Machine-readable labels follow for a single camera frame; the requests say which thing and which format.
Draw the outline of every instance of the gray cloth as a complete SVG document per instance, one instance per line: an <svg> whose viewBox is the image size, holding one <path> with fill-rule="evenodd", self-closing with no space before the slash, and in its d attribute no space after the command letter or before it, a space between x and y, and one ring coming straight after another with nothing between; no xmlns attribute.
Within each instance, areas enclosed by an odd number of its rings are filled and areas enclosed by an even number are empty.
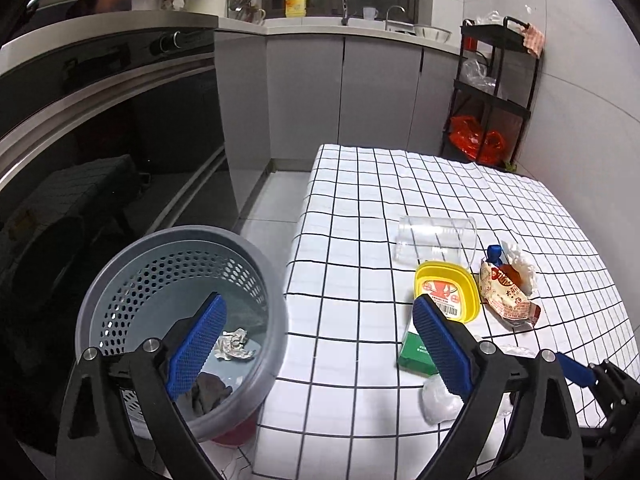
<svg viewBox="0 0 640 480"><path fill-rule="evenodd" d="M218 376L200 372L189 393L193 413L196 416L209 413L231 395L232 391L233 388L225 386Z"/></svg>

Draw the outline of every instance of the red plastic bag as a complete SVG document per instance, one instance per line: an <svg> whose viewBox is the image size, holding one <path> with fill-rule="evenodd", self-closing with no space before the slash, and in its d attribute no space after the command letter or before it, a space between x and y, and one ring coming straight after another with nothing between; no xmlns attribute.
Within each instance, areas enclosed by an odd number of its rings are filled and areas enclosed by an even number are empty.
<svg viewBox="0 0 640 480"><path fill-rule="evenodd" d="M452 117L449 139L469 159L476 160L482 139L482 128L473 116ZM503 160L505 150L504 137L497 130L491 130L486 134L479 162L497 166Z"/></svg>

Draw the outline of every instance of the table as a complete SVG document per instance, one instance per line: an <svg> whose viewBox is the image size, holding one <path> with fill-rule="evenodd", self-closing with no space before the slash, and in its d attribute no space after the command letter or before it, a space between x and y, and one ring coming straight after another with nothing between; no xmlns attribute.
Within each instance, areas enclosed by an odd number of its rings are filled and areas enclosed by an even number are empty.
<svg viewBox="0 0 640 480"><path fill-rule="evenodd" d="M538 266L534 330L505 328L486 309L467 326L498 345L609 358L634 377L640 358L620 295L594 247L541 183L402 151L321 146L287 266L287 353L262 412L254 478L412 479L451 423L428 425L423 378L396 358L414 269L391 258L401 216L471 217L478 248L512 238ZM604 414L569 385L578 423ZM489 469L508 419L494 425L476 473Z"/></svg>

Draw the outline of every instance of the gray cabinet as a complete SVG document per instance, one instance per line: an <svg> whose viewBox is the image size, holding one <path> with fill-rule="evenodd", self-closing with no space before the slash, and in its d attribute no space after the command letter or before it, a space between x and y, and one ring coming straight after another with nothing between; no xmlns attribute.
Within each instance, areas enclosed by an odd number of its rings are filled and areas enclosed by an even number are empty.
<svg viewBox="0 0 640 480"><path fill-rule="evenodd" d="M273 36L267 40L271 156L313 161L338 141L343 37Z"/></svg>
<svg viewBox="0 0 640 480"><path fill-rule="evenodd" d="M457 67L458 56L455 54L424 49L414 119L407 145L409 152L438 154Z"/></svg>
<svg viewBox="0 0 640 480"><path fill-rule="evenodd" d="M347 37L338 142L405 150L420 72L420 46Z"/></svg>
<svg viewBox="0 0 640 480"><path fill-rule="evenodd" d="M242 211L271 159L266 38L217 32L215 47L226 158Z"/></svg>

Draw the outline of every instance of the black metal cart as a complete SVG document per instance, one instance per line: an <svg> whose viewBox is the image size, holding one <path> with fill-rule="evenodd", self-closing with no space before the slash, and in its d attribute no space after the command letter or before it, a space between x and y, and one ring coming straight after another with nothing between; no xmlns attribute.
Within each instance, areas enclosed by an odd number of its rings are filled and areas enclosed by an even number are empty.
<svg viewBox="0 0 640 480"><path fill-rule="evenodd" d="M529 28L529 23L521 22L516 18L507 16L504 18L502 24L493 23L490 25L476 25L474 20L464 20L460 31L462 38L460 40L460 55L458 57L458 71L456 72L456 78L453 81L453 93L449 104L449 113L447 120L444 123L442 131L442 142L440 144L440 156L450 158L453 160L460 160L462 162L469 162L473 160L480 164L480 157L482 150L485 148L485 140L490 128L490 119L492 112L498 108L504 110L510 114L513 114L521 119L518 135L513 143L513 149L511 150L511 156L509 163L513 165L514 160L518 154L520 142L522 141L522 134L531 117L531 104L533 101L533 95L536 89L536 82L538 79L538 69L540 68L540 58L536 59L535 67L533 70L532 81L530 84L529 98L527 105L523 106L517 102L503 99L498 97L498 91L500 89L500 83L502 81L502 70L504 67L505 53L517 52L529 55L526 47L523 45L523 37L521 34L510 29L508 27L509 22L517 23L524 28ZM491 45L491 59L488 62L487 75L494 76L495 72L495 88L493 94L482 91L475 86L469 85L466 82L460 80L460 73L462 70L462 64L465 61L466 40L471 38L481 43ZM451 118L459 113L460 109L464 107L469 101L480 101L482 103L482 117L481 128L482 137L478 149L478 154L475 159L470 159L465 153L459 150L449 139Z"/></svg>

